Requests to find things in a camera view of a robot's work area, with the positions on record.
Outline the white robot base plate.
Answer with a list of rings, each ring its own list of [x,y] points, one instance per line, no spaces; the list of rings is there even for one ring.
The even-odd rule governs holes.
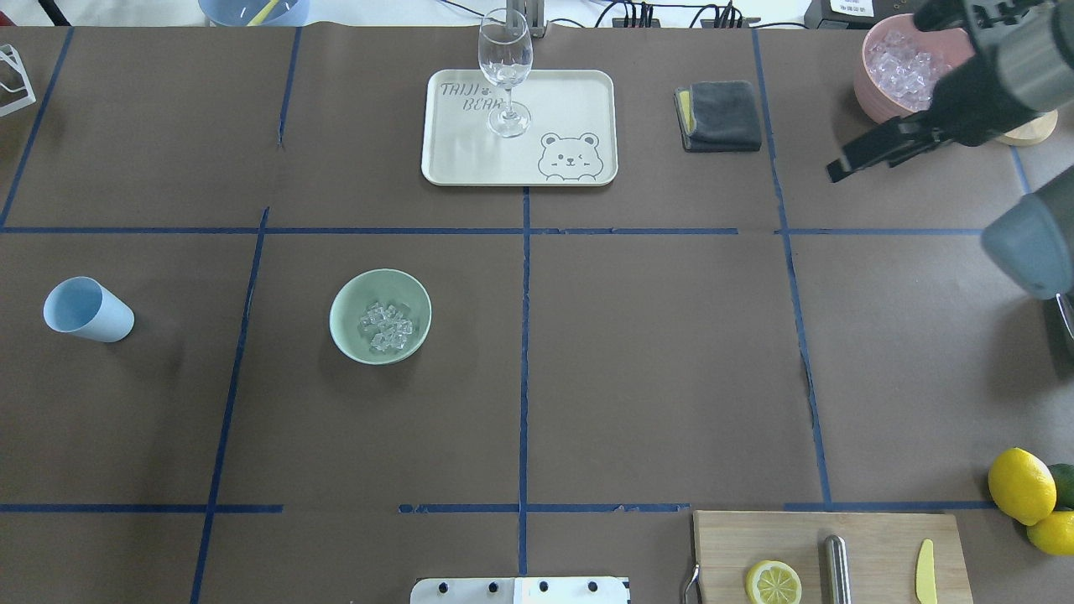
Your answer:
[[[630,603],[626,578],[614,576],[425,578],[410,603]]]

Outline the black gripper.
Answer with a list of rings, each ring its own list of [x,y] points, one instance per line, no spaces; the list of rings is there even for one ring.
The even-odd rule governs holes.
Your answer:
[[[941,140],[977,148],[1040,115],[1004,87],[989,58],[973,56],[937,83],[924,114],[892,117],[851,141],[827,166],[827,175],[839,183],[876,164],[898,167],[939,148]]]

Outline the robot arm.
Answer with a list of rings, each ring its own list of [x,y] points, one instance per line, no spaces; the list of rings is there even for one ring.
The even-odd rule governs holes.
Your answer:
[[[977,148],[1065,106],[1073,96],[1070,1],[928,1],[921,32],[962,28],[973,55],[937,83],[930,107],[894,117],[844,146],[827,167],[840,182],[885,162],[898,167],[954,142]],[[1028,294],[1071,292],[1071,170],[983,229],[983,249]]]

